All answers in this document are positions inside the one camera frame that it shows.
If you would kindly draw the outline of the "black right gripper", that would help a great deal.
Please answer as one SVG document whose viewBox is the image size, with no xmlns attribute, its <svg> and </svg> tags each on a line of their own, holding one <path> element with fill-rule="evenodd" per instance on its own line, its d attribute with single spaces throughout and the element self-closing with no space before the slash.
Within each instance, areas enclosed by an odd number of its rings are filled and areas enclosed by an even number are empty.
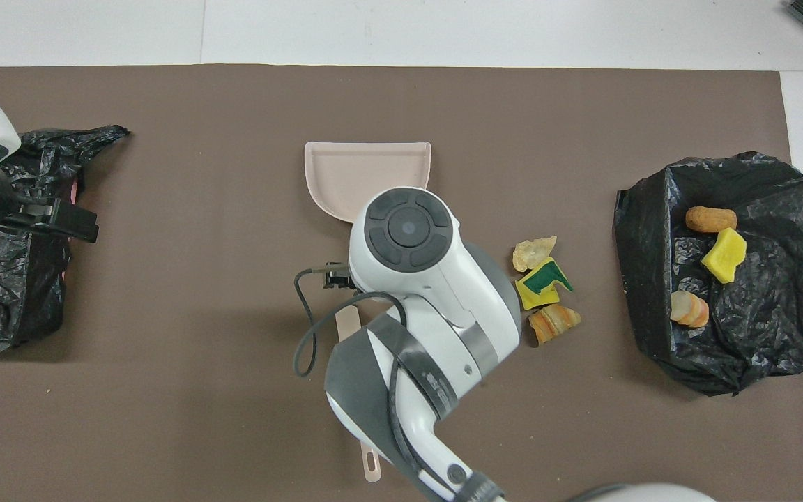
<svg viewBox="0 0 803 502">
<path fill-rule="evenodd" d="M 329 261 L 323 271 L 324 289 L 353 289 L 353 277 L 347 264 Z"/>
</svg>

